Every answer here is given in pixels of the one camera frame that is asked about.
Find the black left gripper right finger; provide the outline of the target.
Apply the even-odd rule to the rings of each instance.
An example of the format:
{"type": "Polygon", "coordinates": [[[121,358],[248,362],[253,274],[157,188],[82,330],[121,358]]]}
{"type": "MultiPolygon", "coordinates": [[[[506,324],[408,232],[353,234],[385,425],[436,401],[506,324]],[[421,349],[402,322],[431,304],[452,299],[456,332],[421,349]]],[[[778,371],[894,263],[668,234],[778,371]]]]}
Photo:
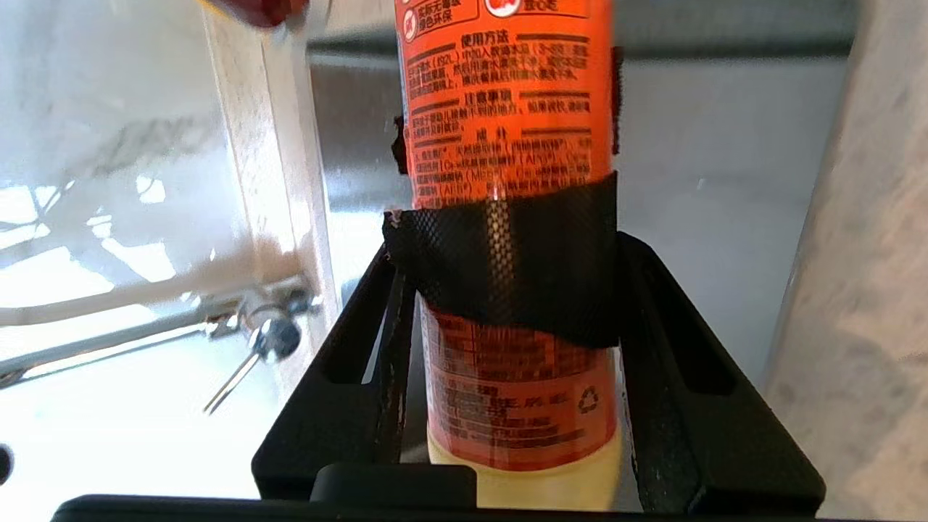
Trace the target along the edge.
{"type": "Polygon", "coordinates": [[[660,515],[815,515],[821,474],[656,252],[619,232],[616,282],[637,498],[660,515]]]}

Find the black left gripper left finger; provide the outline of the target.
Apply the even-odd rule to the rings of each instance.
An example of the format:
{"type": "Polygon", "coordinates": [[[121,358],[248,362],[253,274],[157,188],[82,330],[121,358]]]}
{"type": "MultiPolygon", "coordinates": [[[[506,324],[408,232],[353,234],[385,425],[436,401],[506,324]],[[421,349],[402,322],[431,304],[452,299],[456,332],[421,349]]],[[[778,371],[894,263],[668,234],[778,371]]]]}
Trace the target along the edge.
{"type": "Polygon", "coordinates": [[[328,465],[398,462],[414,314],[415,289],[378,249],[252,456],[262,500],[308,499],[328,465]]]}

